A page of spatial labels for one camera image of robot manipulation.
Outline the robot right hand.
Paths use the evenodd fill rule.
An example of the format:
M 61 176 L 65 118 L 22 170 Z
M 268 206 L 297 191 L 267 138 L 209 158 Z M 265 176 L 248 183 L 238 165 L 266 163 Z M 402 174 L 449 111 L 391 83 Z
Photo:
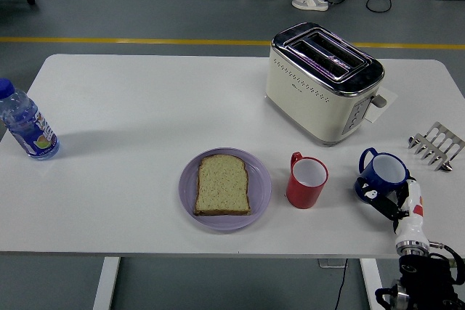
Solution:
M 356 193 L 386 218 L 393 221 L 396 234 L 395 247 L 400 256 L 429 254 L 429 241 L 423 232 L 424 209 L 419 183 L 409 177 L 394 190 L 396 202 L 372 187 L 359 176 L 355 182 Z

